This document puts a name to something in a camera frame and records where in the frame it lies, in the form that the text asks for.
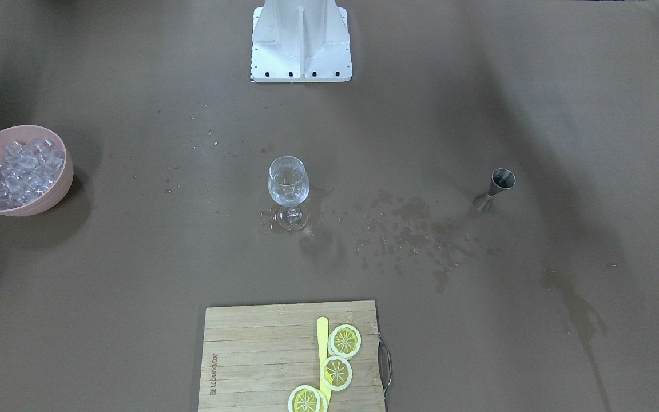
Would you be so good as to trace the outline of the steel jigger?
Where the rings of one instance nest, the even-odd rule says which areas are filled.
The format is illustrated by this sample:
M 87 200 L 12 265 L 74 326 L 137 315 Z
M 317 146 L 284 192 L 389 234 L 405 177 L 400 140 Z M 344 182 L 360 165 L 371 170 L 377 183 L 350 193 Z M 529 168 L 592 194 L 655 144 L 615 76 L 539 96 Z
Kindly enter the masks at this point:
M 516 176 L 509 169 L 498 168 L 491 174 L 491 182 L 486 192 L 473 199 L 474 209 L 486 213 L 492 208 L 494 196 L 515 186 Z

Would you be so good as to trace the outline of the clear wine glass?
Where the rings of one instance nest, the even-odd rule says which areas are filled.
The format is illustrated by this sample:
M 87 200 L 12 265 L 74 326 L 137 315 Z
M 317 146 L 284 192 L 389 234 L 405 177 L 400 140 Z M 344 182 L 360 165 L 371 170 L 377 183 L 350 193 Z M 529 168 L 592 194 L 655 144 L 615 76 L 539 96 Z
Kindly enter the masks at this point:
M 301 159 L 275 159 L 269 167 L 268 191 L 278 205 L 276 221 L 283 229 L 298 231 L 308 224 L 309 214 L 301 204 L 309 195 L 309 177 Z

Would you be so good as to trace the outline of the clear ice cubes pile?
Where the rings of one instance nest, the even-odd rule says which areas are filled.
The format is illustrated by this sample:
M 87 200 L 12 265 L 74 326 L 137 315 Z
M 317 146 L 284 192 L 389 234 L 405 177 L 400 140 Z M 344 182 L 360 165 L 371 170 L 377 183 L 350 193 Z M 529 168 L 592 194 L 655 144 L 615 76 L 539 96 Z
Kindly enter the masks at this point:
M 0 160 L 0 209 L 32 203 L 50 190 L 65 169 L 66 151 L 47 137 L 14 140 Z

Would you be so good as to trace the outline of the lemon slice far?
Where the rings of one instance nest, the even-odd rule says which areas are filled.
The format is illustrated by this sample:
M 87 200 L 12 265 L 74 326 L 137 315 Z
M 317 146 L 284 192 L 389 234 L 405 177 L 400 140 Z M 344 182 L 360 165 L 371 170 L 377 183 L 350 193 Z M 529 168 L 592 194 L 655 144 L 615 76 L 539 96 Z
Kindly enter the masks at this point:
M 362 336 L 359 330 L 350 324 L 339 325 L 328 336 L 328 352 L 350 360 L 362 346 Z

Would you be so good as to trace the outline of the bamboo cutting board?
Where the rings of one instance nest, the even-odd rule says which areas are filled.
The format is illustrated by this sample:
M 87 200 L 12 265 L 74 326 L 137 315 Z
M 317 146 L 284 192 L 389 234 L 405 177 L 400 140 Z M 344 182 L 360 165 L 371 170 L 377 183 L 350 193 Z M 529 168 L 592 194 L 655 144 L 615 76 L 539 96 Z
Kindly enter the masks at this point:
M 207 308 L 198 410 L 288 411 L 296 386 L 319 389 L 320 316 L 329 333 L 350 324 L 363 340 L 350 358 L 351 384 L 332 391 L 328 410 L 385 411 L 373 300 Z

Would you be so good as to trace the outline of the lemon slice middle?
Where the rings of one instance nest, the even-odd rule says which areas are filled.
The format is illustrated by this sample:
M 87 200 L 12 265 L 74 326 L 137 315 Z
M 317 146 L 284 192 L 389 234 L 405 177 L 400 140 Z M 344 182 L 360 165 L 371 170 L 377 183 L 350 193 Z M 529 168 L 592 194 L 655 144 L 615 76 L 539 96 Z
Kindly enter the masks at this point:
M 337 355 L 326 358 L 319 370 L 321 385 L 331 391 L 345 390 L 350 386 L 353 375 L 350 361 Z

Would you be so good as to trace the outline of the pink bowl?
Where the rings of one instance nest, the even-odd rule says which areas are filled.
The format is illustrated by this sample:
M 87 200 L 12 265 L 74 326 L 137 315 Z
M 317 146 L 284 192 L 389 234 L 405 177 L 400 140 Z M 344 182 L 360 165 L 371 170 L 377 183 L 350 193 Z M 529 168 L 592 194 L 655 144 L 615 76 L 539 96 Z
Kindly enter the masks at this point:
M 72 157 L 60 136 L 48 128 L 40 127 L 38 125 L 18 125 L 0 130 L 0 160 L 3 159 L 7 152 L 5 146 L 11 141 L 17 140 L 22 144 L 26 144 L 39 137 L 49 138 L 52 140 L 54 146 L 63 149 L 65 152 L 62 172 L 57 179 L 55 179 L 53 186 L 38 199 L 35 199 L 31 203 L 19 206 L 18 208 L 0 209 L 0 215 L 25 217 L 43 213 L 47 211 L 47 209 L 53 208 L 56 204 L 60 203 L 70 190 L 74 175 Z

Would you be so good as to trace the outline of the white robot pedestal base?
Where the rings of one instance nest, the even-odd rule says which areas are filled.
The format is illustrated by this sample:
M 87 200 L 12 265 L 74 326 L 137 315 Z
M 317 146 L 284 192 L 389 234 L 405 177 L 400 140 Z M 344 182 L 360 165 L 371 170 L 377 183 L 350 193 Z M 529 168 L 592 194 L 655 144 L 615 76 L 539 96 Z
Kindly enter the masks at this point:
M 249 80 L 348 82 L 348 14 L 335 1 L 266 1 L 253 11 Z

